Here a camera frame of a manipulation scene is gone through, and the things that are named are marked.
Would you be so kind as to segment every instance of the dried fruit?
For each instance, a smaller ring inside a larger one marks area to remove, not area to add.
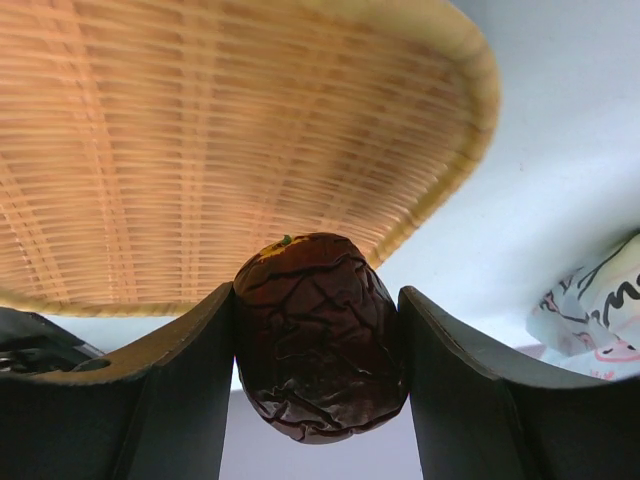
[[[400,412],[403,326],[348,238],[285,237],[251,258],[233,286],[242,383],[273,427],[302,443],[331,443]]]

